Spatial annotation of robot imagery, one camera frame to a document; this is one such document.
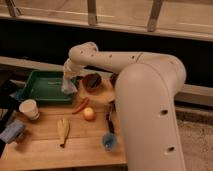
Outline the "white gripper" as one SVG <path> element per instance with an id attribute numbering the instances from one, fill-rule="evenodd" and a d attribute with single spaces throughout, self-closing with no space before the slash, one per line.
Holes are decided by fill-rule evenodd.
<path id="1" fill-rule="evenodd" d="M 81 73 L 82 66 L 67 59 L 63 66 L 63 74 L 66 79 L 72 79 Z"/>

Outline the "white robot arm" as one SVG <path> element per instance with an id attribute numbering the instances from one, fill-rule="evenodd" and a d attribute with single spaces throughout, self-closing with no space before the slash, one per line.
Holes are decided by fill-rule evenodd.
<path id="1" fill-rule="evenodd" d="M 174 106 L 186 80 L 183 63 L 161 53 L 103 52 L 93 42 L 69 50 L 68 75 L 88 65 L 118 75 L 115 104 L 128 170 L 186 171 Z"/>

